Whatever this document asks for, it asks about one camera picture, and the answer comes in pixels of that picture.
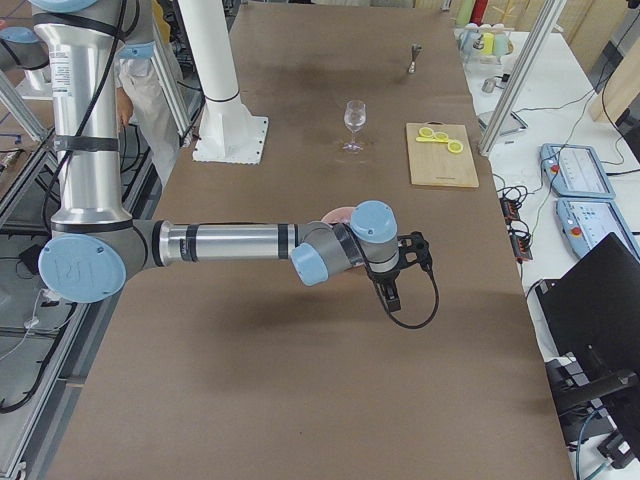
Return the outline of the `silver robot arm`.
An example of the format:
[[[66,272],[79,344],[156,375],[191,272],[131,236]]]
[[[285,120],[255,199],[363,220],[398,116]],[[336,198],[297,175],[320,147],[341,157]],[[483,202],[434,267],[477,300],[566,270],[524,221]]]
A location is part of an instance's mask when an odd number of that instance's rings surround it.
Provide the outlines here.
[[[401,235],[391,208],[359,204],[347,223],[189,224],[136,220],[124,208],[116,122],[114,64],[120,51],[155,52],[147,1],[36,1],[39,40],[47,44],[61,205],[39,259],[46,286],[77,303],[119,292],[137,273],[174,262],[290,260],[312,286],[363,267],[389,312],[400,307],[399,273],[432,271],[429,246]]]

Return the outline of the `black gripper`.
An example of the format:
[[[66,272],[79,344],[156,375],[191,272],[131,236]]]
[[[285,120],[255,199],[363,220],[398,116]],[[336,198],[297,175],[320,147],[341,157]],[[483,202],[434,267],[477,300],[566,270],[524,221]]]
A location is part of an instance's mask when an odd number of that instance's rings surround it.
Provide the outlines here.
[[[370,280],[385,280],[377,283],[382,302],[386,311],[399,311],[401,301],[395,279],[402,270],[419,265],[430,274],[430,245],[419,231],[397,237],[398,254],[391,260],[389,267],[378,267],[369,263],[368,277]]]

